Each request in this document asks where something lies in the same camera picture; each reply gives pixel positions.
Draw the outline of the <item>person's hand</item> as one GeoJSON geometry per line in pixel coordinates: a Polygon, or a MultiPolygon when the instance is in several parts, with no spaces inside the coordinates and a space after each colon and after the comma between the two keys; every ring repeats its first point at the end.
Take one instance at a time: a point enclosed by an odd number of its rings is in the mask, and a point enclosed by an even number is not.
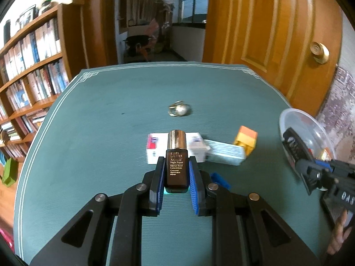
{"type": "Polygon", "coordinates": [[[327,247],[327,254],[334,255],[339,252],[342,245],[350,235],[353,227],[347,223],[348,216],[348,210],[345,209],[337,218],[335,227],[331,234],[329,245],[327,247]]]}

